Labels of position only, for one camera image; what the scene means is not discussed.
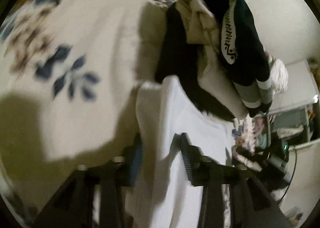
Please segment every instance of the white garment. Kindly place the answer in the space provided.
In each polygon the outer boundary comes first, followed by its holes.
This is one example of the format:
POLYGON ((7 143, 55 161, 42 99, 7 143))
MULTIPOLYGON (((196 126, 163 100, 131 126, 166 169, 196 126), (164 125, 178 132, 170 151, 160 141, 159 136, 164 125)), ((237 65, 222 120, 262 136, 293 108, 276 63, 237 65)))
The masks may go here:
POLYGON ((198 83, 218 99, 238 119, 244 119, 248 110, 242 103, 231 80, 220 64, 221 26, 203 0, 178 0, 176 8, 181 15, 188 44, 203 44, 198 56, 198 83))
MULTIPOLYGON (((231 130, 202 115, 175 76, 166 77, 162 86, 144 83, 138 92, 136 113, 145 160, 135 193, 127 197, 126 210, 139 228, 197 227, 202 187, 192 187, 187 180, 180 152, 172 153, 172 138, 175 133, 187 132, 193 145, 225 165, 226 154, 231 155, 231 130), (147 182, 141 180, 143 176, 149 177, 147 182)), ((227 227, 229 217, 227 207, 227 227)))

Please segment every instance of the mattress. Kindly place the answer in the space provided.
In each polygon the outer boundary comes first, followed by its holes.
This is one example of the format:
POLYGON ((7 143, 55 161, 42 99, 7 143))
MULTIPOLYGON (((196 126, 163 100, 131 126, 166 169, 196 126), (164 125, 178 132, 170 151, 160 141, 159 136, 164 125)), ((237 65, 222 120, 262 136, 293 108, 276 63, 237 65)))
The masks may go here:
POLYGON ((0 157, 25 205, 40 211, 77 165, 131 144, 175 1, 17 1, 0 27, 0 157))

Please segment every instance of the wall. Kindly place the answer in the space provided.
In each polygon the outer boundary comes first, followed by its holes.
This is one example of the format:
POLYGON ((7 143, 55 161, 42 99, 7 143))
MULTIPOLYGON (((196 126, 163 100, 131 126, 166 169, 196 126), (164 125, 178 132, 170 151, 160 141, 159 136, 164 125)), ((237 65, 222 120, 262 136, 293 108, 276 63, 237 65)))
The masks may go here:
POLYGON ((262 44, 285 64, 320 59, 320 24, 304 0, 247 0, 262 44))

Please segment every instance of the gray stripe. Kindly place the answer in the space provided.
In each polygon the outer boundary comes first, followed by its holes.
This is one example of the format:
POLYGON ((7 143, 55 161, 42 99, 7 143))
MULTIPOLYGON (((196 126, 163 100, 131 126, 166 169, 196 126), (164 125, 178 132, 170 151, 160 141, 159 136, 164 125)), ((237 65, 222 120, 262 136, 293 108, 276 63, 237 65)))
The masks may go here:
POLYGON ((272 86, 269 89, 261 89, 259 88, 261 102, 263 104, 268 104, 272 102, 272 86))
POLYGON ((237 83, 234 83, 234 85, 242 100, 254 103, 260 99, 259 87, 256 81, 250 86, 242 86, 237 83))

